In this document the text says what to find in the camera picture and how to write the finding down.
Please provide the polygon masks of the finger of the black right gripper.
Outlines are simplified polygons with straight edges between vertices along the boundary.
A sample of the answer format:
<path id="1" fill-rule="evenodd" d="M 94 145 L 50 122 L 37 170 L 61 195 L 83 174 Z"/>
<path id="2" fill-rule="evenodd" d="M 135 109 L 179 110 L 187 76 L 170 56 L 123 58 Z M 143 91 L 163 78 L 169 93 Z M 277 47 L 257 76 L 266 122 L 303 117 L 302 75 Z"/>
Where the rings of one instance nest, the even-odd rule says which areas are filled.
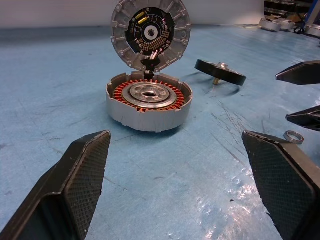
<path id="1" fill-rule="evenodd" d="M 320 60 L 304 61 L 281 71 L 275 79 L 304 86 L 320 84 Z"/>
<path id="2" fill-rule="evenodd" d="M 295 125 L 320 132 L 320 105 L 286 115 L 285 118 Z"/>

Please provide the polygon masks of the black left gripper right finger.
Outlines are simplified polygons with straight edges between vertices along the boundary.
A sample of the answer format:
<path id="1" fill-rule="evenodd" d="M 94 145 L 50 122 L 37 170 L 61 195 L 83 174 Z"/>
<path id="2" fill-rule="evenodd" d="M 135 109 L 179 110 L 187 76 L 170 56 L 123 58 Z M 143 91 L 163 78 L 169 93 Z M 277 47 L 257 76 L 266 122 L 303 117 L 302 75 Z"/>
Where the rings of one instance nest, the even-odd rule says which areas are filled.
<path id="1" fill-rule="evenodd" d="M 283 240 L 320 240 L 320 167 L 294 143 L 242 133 L 257 190 Z"/>

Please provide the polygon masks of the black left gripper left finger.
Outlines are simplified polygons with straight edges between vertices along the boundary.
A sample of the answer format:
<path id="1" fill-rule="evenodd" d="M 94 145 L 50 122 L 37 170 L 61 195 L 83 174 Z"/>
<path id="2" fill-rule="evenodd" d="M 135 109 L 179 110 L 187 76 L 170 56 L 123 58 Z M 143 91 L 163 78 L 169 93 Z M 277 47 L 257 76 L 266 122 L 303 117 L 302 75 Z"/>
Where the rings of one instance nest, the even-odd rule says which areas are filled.
<path id="1" fill-rule="evenodd" d="M 103 181 L 111 133 L 73 141 L 8 221 L 0 240 L 85 240 Z"/>

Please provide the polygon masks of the black motor rotor disc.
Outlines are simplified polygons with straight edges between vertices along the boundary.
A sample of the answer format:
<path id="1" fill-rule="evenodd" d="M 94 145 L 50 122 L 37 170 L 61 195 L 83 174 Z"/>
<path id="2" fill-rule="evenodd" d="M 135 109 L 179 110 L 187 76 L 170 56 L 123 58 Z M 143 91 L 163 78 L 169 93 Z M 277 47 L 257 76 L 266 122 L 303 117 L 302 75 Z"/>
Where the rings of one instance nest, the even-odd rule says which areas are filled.
<path id="1" fill-rule="evenodd" d="M 218 64 L 207 62 L 201 59 L 196 61 L 194 68 L 204 74 L 212 76 L 219 81 L 225 81 L 237 86 L 243 86 L 247 77 L 234 70 L 231 70 L 226 63 Z"/>

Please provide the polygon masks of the silver motor stator housing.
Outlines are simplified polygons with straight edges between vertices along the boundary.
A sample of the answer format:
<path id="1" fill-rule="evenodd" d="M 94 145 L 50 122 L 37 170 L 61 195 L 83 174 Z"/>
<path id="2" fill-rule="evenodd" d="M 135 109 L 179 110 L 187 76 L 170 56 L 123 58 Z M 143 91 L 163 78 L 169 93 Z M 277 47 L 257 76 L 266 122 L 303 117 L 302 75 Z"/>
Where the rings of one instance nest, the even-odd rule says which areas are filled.
<path id="1" fill-rule="evenodd" d="M 141 71 L 113 77 L 105 87 L 109 116 L 125 127 L 161 133 L 182 125 L 190 111 L 190 86 L 166 74 L 146 79 Z"/>

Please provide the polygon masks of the blue metal post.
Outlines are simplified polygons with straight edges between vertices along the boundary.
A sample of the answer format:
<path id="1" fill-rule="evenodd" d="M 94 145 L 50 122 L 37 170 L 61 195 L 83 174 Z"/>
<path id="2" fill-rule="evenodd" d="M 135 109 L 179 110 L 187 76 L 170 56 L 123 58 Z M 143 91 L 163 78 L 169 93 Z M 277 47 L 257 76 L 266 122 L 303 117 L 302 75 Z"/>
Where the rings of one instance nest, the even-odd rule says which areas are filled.
<path id="1" fill-rule="evenodd" d="M 309 18 L 310 18 L 311 15 L 313 14 L 313 11 L 314 11 L 317 3 L 318 3 L 318 0 L 312 0 L 312 4 L 310 5 L 307 14 L 306 14 L 305 17 L 304 17 L 304 25 L 305 25 L 305 26 L 307 25 L 307 23 L 308 23 L 308 21 L 309 21 Z"/>

